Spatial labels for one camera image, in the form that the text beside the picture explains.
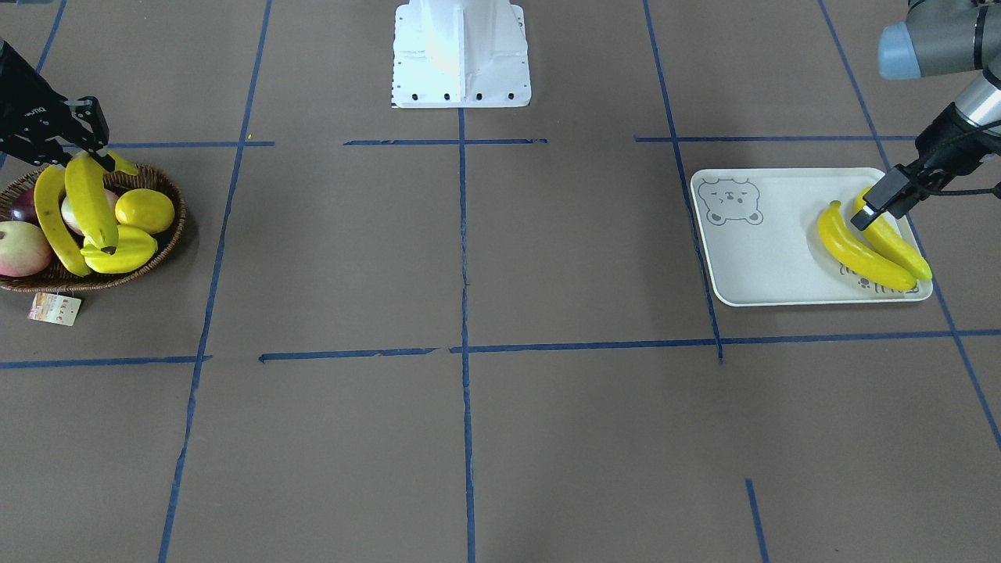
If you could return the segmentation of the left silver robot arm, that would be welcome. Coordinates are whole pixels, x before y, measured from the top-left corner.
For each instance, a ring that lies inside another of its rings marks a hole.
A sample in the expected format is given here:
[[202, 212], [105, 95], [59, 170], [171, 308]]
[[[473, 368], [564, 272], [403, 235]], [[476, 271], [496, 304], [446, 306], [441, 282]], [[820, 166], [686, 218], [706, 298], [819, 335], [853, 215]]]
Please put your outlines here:
[[884, 29], [880, 75], [916, 80], [975, 71], [976, 78], [916, 138], [917, 158], [895, 165], [863, 196], [852, 224], [865, 231], [889, 213], [904, 217], [947, 185], [973, 174], [1000, 147], [1000, 7], [997, 1], [910, 1], [905, 20]]

